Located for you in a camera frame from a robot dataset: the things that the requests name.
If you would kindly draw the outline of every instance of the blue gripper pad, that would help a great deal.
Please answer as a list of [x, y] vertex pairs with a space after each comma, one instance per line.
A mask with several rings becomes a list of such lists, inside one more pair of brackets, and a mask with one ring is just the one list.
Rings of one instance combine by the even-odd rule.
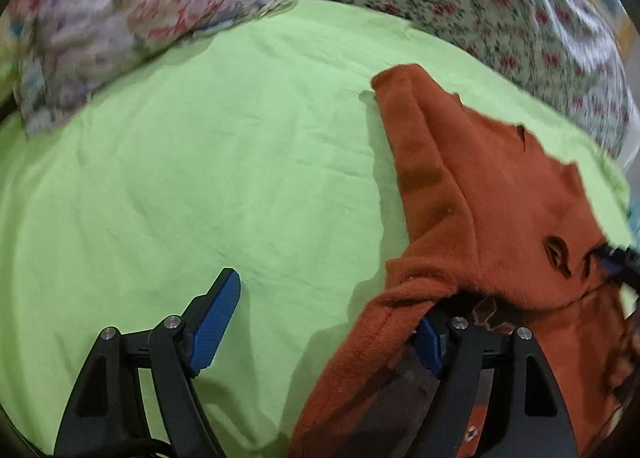
[[619, 274], [622, 271], [622, 267], [613, 261], [602, 260], [602, 266], [607, 272], [612, 274]]
[[420, 364], [439, 378], [445, 367], [442, 360], [442, 348], [440, 348], [438, 335], [429, 323], [427, 316], [420, 319], [415, 330], [413, 343]]
[[188, 367], [194, 377], [211, 365], [239, 300], [240, 276], [233, 270], [193, 334]]

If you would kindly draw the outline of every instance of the green bed sheet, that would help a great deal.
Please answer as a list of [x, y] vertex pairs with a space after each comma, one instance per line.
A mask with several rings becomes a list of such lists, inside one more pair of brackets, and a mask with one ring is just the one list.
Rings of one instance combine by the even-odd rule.
[[628, 244], [623, 176], [564, 118], [408, 22], [300, 1], [171, 49], [61, 131], [27, 140], [17, 117], [2, 125], [0, 402], [18, 428], [51, 450], [99, 331], [151, 328], [232, 266], [242, 298], [196, 389], [230, 458], [283, 456], [407, 244], [369, 81], [408, 62], [577, 160], [604, 231]]

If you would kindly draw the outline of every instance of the floral fabric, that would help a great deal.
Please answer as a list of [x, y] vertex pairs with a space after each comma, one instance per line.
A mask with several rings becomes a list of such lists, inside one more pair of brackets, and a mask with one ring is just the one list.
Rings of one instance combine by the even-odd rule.
[[635, 113], [608, 25], [587, 0], [331, 0], [411, 20], [583, 128], [613, 156]]
[[272, 0], [11, 0], [20, 40], [14, 93], [29, 132], [64, 123], [92, 93], [196, 30], [209, 33]]

